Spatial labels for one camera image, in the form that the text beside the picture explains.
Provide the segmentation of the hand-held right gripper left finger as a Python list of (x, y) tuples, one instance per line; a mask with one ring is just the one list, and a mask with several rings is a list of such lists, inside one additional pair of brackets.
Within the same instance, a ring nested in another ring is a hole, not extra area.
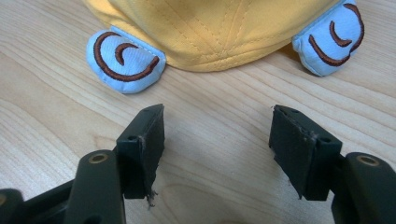
[(154, 198), (152, 189), (164, 150), (164, 106), (142, 109), (117, 139), (115, 153), (125, 199)]

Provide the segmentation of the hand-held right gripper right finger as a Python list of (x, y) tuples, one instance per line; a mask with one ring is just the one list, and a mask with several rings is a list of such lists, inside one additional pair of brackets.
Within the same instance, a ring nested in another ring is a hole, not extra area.
[(327, 200), (342, 148), (339, 139), (299, 110), (275, 105), (269, 147), (300, 198)]

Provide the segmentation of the yellow hat with blue ears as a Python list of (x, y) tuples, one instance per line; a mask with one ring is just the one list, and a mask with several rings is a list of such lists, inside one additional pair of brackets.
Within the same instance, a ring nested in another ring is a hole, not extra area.
[(137, 93), (166, 66), (213, 72), (292, 45), (316, 76), (339, 70), (364, 37), (355, 0), (84, 0), (106, 29), (86, 48), (110, 88)]

